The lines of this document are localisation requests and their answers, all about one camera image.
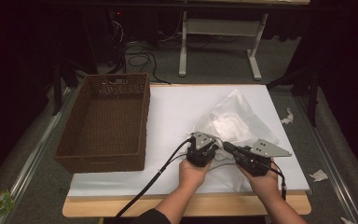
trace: gray floor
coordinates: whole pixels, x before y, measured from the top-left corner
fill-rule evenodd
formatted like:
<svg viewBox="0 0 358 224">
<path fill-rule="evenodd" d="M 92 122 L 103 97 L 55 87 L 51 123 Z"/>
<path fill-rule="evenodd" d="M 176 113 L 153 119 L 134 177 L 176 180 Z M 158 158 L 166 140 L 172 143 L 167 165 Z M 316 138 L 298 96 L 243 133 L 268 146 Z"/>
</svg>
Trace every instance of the gray floor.
<svg viewBox="0 0 358 224">
<path fill-rule="evenodd" d="M 189 43 L 194 48 L 188 50 L 186 77 L 177 75 L 179 46 L 175 45 L 176 42 L 170 42 L 172 46 L 160 45 L 158 49 L 146 44 L 142 46 L 143 50 L 153 52 L 157 58 L 156 76 L 171 83 L 267 84 L 284 74 L 298 43 L 298 40 L 280 42 L 275 38 L 263 40 L 256 54 L 263 79 L 254 81 L 244 57 L 245 46 L 250 46 L 252 41 L 239 39 L 232 42 L 232 38 L 228 37 L 214 38 L 219 41 L 212 41 L 201 49 L 197 47 L 205 43 L 202 40 Z M 139 50 L 140 47 L 132 47 L 128 52 Z M 144 59 L 140 57 L 133 60 L 142 63 Z M 101 62 L 101 73 L 110 69 L 106 65 L 107 63 Z M 128 65 L 127 71 L 139 73 L 141 70 L 139 66 Z M 152 71 L 153 63 L 143 68 L 143 72 Z M 67 218 L 62 215 L 62 205 L 70 188 L 72 175 L 53 159 L 77 90 L 73 89 L 65 94 L 66 105 L 62 107 L 60 119 L 59 116 L 51 116 L 53 102 L 50 101 L 7 157 L 0 170 L 0 190 L 14 190 L 17 207 L 1 223 L 97 223 L 98 218 Z M 295 121 L 283 124 L 283 128 L 311 188 L 308 197 L 312 212 L 304 218 L 309 223 L 338 224 L 342 223 L 340 218 L 345 217 L 358 223 L 358 162 L 342 136 L 323 93 L 319 91 L 318 96 L 318 128 L 312 128 L 304 116 L 303 100 L 306 97 L 292 97 L 287 86 L 276 88 L 270 95 L 280 118 L 286 117 L 286 108 L 291 108 L 295 116 Z M 53 121 L 57 121 L 56 126 L 49 126 Z M 46 144 L 38 145 L 44 137 L 47 139 Z M 30 155 L 36 155 L 36 160 L 31 164 L 26 163 Z M 34 171 L 21 170 L 24 164 L 34 167 Z M 319 169 L 327 172 L 330 178 L 313 182 L 309 175 Z M 29 181 L 19 182 L 18 178 Z"/>
</svg>

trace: hand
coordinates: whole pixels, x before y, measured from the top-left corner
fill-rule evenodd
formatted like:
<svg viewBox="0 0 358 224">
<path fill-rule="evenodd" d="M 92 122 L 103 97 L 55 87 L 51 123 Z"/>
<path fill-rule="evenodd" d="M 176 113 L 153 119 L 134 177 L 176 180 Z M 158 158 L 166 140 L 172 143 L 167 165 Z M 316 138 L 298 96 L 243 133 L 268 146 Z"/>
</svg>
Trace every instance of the hand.
<svg viewBox="0 0 358 224">
<path fill-rule="evenodd" d="M 204 182 L 211 163 L 210 161 L 205 167 L 196 167 L 187 159 L 182 160 L 179 164 L 179 187 L 197 190 Z"/>
<path fill-rule="evenodd" d="M 258 196 L 261 202 L 273 202 L 274 200 L 280 200 L 281 193 L 278 188 L 278 175 L 272 171 L 268 171 L 264 176 L 252 176 L 246 172 L 238 164 L 241 172 L 249 179 L 252 190 Z M 271 164 L 273 169 L 277 169 L 274 163 Z"/>
</svg>

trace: wicker basket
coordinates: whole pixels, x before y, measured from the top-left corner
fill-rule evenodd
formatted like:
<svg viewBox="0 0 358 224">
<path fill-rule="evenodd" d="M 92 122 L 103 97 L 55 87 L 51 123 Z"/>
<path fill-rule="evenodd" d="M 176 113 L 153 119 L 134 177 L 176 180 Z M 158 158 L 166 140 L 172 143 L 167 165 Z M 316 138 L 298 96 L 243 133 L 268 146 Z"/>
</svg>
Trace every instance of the wicker basket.
<svg viewBox="0 0 358 224">
<path fill-rule="evenodd" d="M 87 76 L 55 159 L 71 173 L 145 168 L 148 74 Z"/>
</svg>

